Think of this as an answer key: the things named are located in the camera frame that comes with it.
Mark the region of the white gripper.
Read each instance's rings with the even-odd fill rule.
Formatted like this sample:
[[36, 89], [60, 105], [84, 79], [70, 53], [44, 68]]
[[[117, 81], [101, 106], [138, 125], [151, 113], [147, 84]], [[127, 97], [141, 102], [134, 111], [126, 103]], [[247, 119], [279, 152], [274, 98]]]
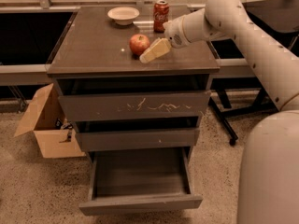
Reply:
[[187, 47], [190, 42], [186, 38], [183, 30], [184, 17], [167, 21], [163, 24], [164, 36], [166, 38], [157, 38], [148, 49], [146, 49], [139, 57], [140, 62], [149, 63], [161, 56], [164, 56], [171, 49]]

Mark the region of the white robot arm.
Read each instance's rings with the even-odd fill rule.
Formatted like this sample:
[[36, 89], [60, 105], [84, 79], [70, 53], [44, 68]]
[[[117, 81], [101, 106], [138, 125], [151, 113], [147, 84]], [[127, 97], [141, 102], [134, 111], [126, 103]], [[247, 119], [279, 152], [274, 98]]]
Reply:
[[237, 224], [299, 224], [299, 59], [247, 15], [240, 0], [207, 0], [164, 24], [140, 57], [149, 63], [192, 42], [227, 36], [235, 42], [278, 112], [260, 121], [245, 144]]

